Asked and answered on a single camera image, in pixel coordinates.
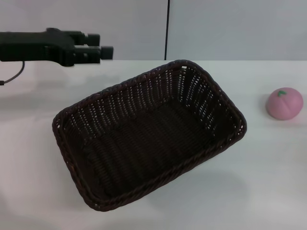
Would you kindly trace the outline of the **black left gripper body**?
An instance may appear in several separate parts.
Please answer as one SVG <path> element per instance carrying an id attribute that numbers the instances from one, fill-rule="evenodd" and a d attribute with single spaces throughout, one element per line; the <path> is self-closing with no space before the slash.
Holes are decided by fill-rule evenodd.
<path id="1" fill-rule="evenodd" d="M 84 33 L 80 31 L 48 28 L 43 32 L 1 32 L 0 60 L 52 61 L 72 67 L 76 45 L 84 45 Z"/>

